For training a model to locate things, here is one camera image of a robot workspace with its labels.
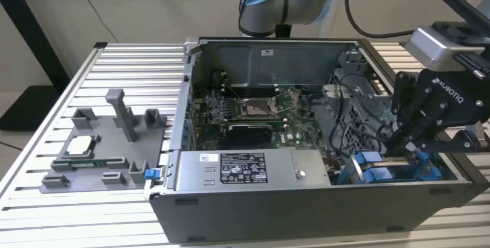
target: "gray 3d-printed holder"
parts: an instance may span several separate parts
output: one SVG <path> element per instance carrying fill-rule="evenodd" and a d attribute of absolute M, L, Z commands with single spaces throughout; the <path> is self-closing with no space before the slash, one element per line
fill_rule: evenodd
<path fill-rule="evenodd" d="M 106 96 L 117 117 L 97 117 L 91 108 L 75 111 L 75 128 L 43 179 L 43 193 L 143 188 L 145 171 L 158 165 L 167 118 L 158 109 L 134 115 L 123 98 L 121 89 Z M 91 143 L 82 154 L 72 154 L 67 149 L 80 136 L 90 136 Z"/>

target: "green circuit board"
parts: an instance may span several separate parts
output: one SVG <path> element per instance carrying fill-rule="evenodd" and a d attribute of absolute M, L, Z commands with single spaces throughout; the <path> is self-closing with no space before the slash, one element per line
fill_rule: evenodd
<path fill-rule="evenodd" d="M 295 147 L 318 149 L 322 154 L 326 153 L 322 131 L 311 115 L 310 106 L 301 98 L 301 90 L 281 88 L 271 98 L 238 99 L 214 95 L 199 102 L 207 102 L 205 107 L 197 109 L 197 116 L 201 117 L 197 124 L 199 150 L 227 149 L 223 143 L 231 125 L 269 125 L 273 127 L 273 139 L 254 148 Z"/>

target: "gray post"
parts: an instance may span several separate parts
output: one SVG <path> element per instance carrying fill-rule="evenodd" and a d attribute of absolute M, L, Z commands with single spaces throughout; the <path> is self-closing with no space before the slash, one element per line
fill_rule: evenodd
<path fill-rule="evenodd" d="M 134 128 L 133 117 L 129 114 L 123 98 L 125 91 L 122 89 L 110 89 L 107 91 L 106 101 L 113 105 L 114 110 L 117 111 L 117 116 L 129 142 L 134 142 L 138 139 L 138 135 Z"/>

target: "robotiq logo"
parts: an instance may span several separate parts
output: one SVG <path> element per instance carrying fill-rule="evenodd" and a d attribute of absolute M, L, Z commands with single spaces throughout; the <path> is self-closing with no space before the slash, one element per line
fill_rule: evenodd
<path fill-rule="evenodd" d="M 457 102 L 462 104 L 462 102 L 465 101 L 465 98 L 458 94 L 458 92 L 453 89 L 453 87 L 450 87 L 438 77 L 434 80 L 432 80 L 432 82 L 438 84 L 446 90 L 446 92 L 453 96 L 454 100 L 457 100 Z"/>

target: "black stand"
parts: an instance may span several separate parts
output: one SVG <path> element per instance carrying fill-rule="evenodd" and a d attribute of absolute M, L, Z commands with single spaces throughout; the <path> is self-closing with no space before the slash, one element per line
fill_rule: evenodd
<path fill-rule="evenodd" d="M 291 24 L 278 24 L 275 26 L 275 37 L 291 37 Z"/>
<path fill-rule="evenodd" d="M 0 3 L 54 84 L 26 89 L 0 118 L 0 130 L 34 131 L 63 93 L 70 77 L 26 0 L 0 0 Z"/>

